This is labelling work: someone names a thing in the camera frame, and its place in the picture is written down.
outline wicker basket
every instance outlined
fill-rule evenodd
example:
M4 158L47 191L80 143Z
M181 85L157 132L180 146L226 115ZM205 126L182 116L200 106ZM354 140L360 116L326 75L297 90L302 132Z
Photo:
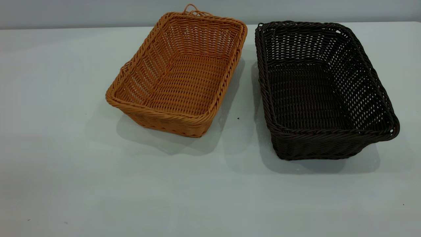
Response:
M190 5L161 17L106 99L139 125L201 137L221 106L247 27L194 6L187 11Z
M349 28L259 24L256 48L266 124L281 159L344 159L398 135L387 93Z

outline gray wall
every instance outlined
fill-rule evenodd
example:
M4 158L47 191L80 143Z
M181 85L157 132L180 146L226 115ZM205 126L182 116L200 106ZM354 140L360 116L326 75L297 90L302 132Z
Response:
M189 2L248 24L421 21L421 0L0 0L0 28L152 26Z

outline black wicker basket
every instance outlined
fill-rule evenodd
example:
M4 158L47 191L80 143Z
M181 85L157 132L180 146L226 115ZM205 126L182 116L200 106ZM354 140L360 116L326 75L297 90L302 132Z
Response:
M349 28L259 24L256 48L265 119L281 159L344 159L398 135L389 97Z

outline tabletop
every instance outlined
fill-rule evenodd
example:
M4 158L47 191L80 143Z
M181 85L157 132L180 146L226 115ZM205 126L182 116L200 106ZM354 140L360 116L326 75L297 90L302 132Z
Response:
M351 237L421 232L421 23L344 23L400 120L345 160L280 160L254 29L208 132L146 129L105 92L151 27L0 30L2 237Z

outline orange wicker basket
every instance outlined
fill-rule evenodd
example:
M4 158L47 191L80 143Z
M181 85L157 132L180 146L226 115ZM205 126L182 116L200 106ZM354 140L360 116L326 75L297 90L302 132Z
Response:
M187 11L190 5L195 10ZM192 4L167 13L120 69L107 102L144 127L201 137L221 106L246 35L243 22Z

